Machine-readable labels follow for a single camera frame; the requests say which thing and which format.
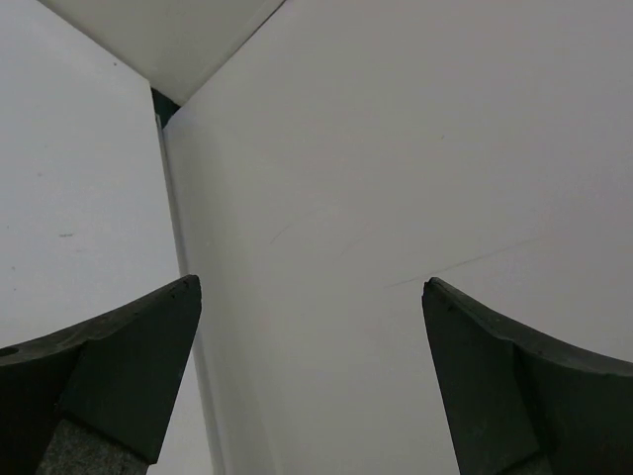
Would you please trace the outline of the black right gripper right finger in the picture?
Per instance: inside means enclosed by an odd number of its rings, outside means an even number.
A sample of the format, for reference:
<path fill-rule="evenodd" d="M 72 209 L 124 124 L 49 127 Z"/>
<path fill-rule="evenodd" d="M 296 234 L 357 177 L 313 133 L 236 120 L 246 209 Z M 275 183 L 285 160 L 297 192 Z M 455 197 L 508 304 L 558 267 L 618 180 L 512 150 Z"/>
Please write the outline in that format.
<path fill-rule="evenodd" d="M 421 304 L 462 474 L 629 474 L 632 365 L 433 277 Z"/>

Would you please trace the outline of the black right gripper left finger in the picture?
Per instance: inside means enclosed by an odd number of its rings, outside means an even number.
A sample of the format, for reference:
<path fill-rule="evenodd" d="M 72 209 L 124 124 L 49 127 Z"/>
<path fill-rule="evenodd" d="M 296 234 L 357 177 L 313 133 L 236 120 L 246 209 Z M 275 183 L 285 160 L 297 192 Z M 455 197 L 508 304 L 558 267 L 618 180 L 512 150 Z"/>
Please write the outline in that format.
<path fill-rule="evenodd" d="M 186 275 L 1 350 L 4 474 L 144 474 L 158 460 L 202 312 Z"/>

